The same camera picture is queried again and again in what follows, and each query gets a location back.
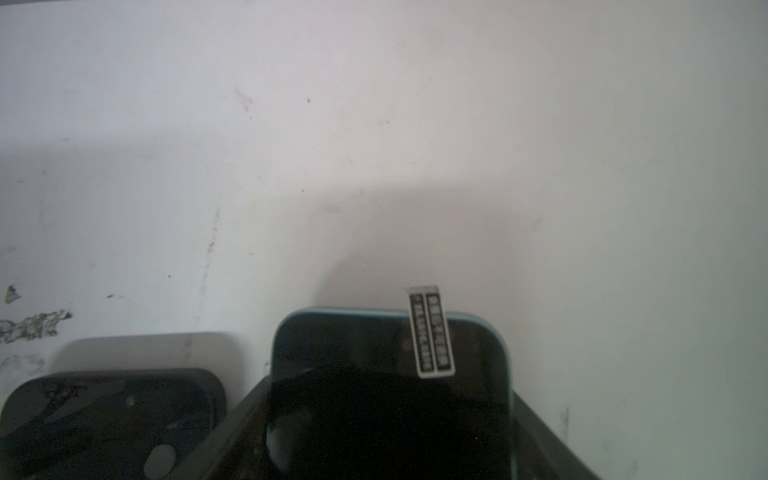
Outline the black phone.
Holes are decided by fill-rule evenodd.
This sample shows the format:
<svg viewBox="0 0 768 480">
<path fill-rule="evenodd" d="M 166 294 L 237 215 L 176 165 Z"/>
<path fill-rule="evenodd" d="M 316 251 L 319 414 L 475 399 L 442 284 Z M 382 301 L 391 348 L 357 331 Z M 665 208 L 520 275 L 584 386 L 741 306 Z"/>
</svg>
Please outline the black phone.
<svg viewBox="0 0 768 480">
<path fill-rule="evenodd" d="M 68 372 L 25 382 L 1 411 L 4 479 L 165 479 L 225 417 L 202 369 Z"/>
</svg>

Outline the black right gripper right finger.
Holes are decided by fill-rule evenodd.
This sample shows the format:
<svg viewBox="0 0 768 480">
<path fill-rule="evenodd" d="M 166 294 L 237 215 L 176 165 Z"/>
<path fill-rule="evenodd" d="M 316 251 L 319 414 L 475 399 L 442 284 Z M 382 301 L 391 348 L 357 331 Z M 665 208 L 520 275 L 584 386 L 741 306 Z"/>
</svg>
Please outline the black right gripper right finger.
<svg viewBox="0 0 768 480">
<path fill-rule="evenodd" d="M 517 393 L 512 434 L 515 479 L 599 479 Z"/>
</svg>

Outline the teal phone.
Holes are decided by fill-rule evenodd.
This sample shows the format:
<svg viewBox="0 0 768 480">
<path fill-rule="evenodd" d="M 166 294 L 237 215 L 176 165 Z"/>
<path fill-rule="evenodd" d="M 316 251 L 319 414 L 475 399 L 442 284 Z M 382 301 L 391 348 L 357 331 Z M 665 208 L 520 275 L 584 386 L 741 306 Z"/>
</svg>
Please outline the teal phone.
<svg viewBox="0 0 768 480">
<path fill-rule="evenodd" d="M 427 304 L 311 308 L 272 346 L 268 479 L 512 479 L 512 376 L 484 320 L 450 313 L 440 360 L 426 350 Z"/>
</svg>

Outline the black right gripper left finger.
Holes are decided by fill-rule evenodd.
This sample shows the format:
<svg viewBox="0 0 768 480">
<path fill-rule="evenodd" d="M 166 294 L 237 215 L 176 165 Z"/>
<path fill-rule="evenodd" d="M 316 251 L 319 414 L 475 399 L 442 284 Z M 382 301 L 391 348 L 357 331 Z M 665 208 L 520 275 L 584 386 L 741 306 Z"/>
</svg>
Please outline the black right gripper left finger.
<svg viewBox="0 0 768 480">
<path fill-rule="evenodd" d="M 264 377 L 168 479 L 265 479 L 271 379 Z"/>
</svg>

